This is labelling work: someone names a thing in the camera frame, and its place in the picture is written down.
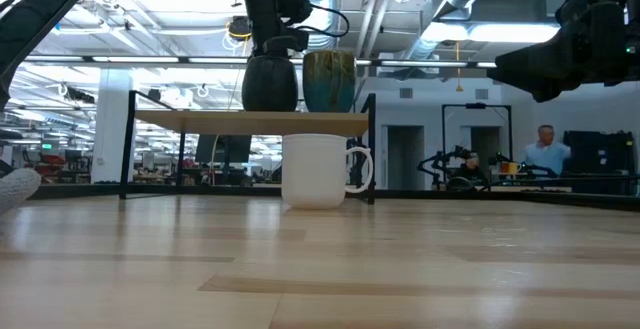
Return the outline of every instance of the wooden tabletop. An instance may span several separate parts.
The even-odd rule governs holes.
[[[368,114],[291,112],[136,111],[136,118],[176,132],[221,135],[299,133],[360,136]]]

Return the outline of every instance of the black metal frame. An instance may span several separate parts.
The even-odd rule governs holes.
[[[138,193],[163,193],[163,194],[228,194],[228,195],[280,195],[280,190],[277,188],[207,188],[207,190],[203,190],[202,188],[187,188],[182,185],[182,167],[184,163],[184,145],[185,145],[185,137],[186,133],[184,130],[180,133],[180,152],[178,154],[178,168],[176,169],[176,185],[175,186],[167,186],[167,185],[131,185],[129,184],[129,166],[131,164],[131,150],[133,149],[133,127],[135,124],[136,117],[136,96],[142,96],[145,99],[161,105],[169,110],[175,111],[177,109],[162,103],[156,99],[149,97],[148,95],[141,93],[139,91],[132,90],[129,92],[129,104],[127,107],[127,124],[125,128],[125,138],[124,138],[124,146],[122,149],[122,172],[120,174],[120,185],[118,194],[120,199],[127,199],[127,194],[138,194]],[[369,187],[365,191],[366,195],[358,195],[363,201],[366,201],[367,204],[375,203],[375,144],[376,144],[376,95],[369,94],[365,103],[362,106],[360,111],[361,113],[368,113],[369,121],[368,121],[368,146],[371,150],[371,158],[374,160],[374,165],[369,168],[371,170],[373,178],[371,179],[371,183],[369,183]],[[362,143],[362,136],[358,137],[358,143]],[[226,162],[229,161],[229,152],[226,151]],[[364,161],[361,156],[358,156],[358,161],[361,163],[360,165],[364,165]],[[229,168],[224,170],[224,175],[228,179]],[[362,185],[362,174],[360,174],[358,181],[358,185]]]
[[[446,124],[446,109],[449,107],[453,108],[465,108],[468,110],[485,110],[486,108],[505,108],[507,109],[507,123],[509,127],[509,157],[513,158],[513,126],[511,123],[511,105],[490,105],[490,104],[442,104],[442,109],[440,110],[441,115],[441,126],[442,126],[442,150],[446,153],[447,151],[447,124]],[[442,173],[442,179],[447,181],[447,173],[444,171]]]

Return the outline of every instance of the air vent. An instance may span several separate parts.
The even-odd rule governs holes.
[[[489,100],[489,89],[476,89],[476,100]]]
[[[413,99],[413,88],[400,88],[400,99]]]

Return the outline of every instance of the person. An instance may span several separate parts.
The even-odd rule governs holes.
[[[559,176],[564,160],[571,156],[571,148],[554,143],[554,136],[553,126],[545,124],[538,127],[538,141],[525,148],[525,163],[549,168]]]
[[[469,152],[469,157],[460,165],[460,169],[456,170],[453,177],[466,178],[475,184],[486,185],[489,183],[479,166],[478,154]]]

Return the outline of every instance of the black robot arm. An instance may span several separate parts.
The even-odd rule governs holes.
[[[0,4],[0,111],[22,61],[78,0],[7,0]]]

